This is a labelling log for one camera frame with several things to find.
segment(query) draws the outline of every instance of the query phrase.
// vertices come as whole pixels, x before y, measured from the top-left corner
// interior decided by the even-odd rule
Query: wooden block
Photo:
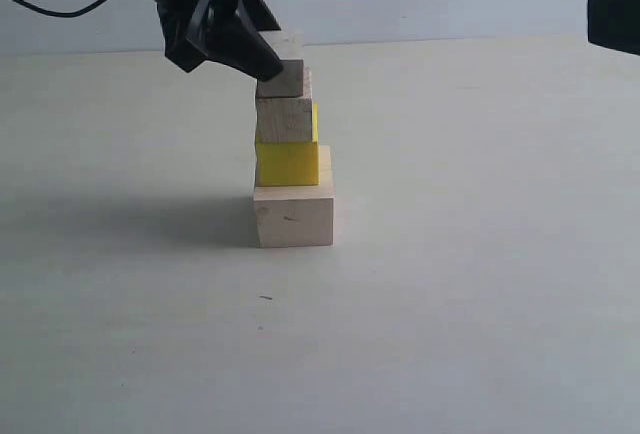
[[[253,207],[261,247],[329,246],[333,244],[335,192],[331,152],[320,146],[317,186],[259,187]]]
[[[304,70],[302,96],[262,98],[256,95],[256,110],[262,142],[313,141],[311,71]]]
[[[300,97],[304,92],[302,36],[299,33],[266,31],[260,33],[278,54],[284,70],[269,82],[258,81],[257,97]]]
[[[318,105],[313,106],[313,141],[264,143],[256,132],[257,185],[317,186]]]

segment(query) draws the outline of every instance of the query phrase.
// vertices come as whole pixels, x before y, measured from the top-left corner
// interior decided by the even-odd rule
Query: block tower
[[[261,32],[284,70],[256,88],[253,208],[261,247],[333,244],[331,152],[318,143],[318,104],[298,33]]]

